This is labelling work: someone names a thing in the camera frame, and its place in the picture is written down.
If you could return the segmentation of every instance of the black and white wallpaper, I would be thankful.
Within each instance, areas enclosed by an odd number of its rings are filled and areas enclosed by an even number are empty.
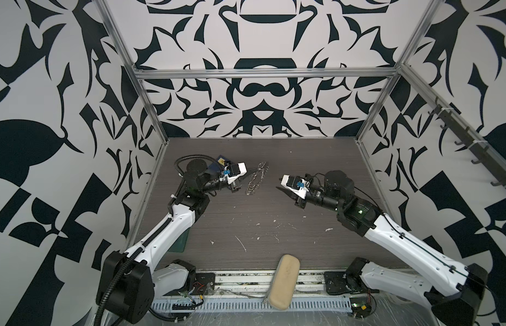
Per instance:
[[[90,0],[0,1],[0,325],[83,325],[161,146]]]
[[[393,66],[425,0],[108,0],[139,69]]]
[[[480,326],[506,323],[506,190],[441,128],[403,78],[363,140],[392,216],[436,250],[489,272]]]
[[[447,0],[409,63],[506,159],[506,0]]]
[[[169,137],[355,136],[385,77],[147,80]]]

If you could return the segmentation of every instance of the green object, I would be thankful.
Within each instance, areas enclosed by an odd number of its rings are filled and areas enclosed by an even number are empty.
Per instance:
[[[188,241],[188,235],[189,235],[189,229],[184,231],[184,233],[182,233],[180,235],[180,237],[177,238],[177,240],[168,249],[168,252],[184,252],[184,248],[186,247],[186,242]]]

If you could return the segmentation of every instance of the dark wood table surface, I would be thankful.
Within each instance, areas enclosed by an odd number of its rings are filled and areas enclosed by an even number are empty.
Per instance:
[[[342,227],[333,212],[308,204],[305,210],[276,189],[283,174],[342,170],[355,185],[380,199],[353,138],[322,139],[189,139],[173,138],[167,147],[148,202],[138,239],[167,214],[167,203],[180,177],[173,162],[189,154],[220,154],[248,168],[269,162],[261,186],[246,196],[223,189],[210,197],[203,216],[191,227],[183,253],[167,253],[158,268],[183,259],[197,269],[276,269],[282,255],[300,259],[302,269],[346,268],[355,257],[386,267],[406,266],[387,250]],[[186,162],[181,163],[185,170]],[[356,195],[366,198],[362,193]]]

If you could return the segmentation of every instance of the perforated metal strip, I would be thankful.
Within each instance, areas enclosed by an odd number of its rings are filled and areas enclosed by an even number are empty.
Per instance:
[[[187,299],[156,299],[152,308],[157,312],[193,312],[193,310],[171,310],[171,305],[190,305]],[[196,312],[273,312],[278,311],[262,299],[252,298],[206,298]],[[293,298],[285,311],[337,311],[351,312],[350,300],[346,297],[334,298]]]

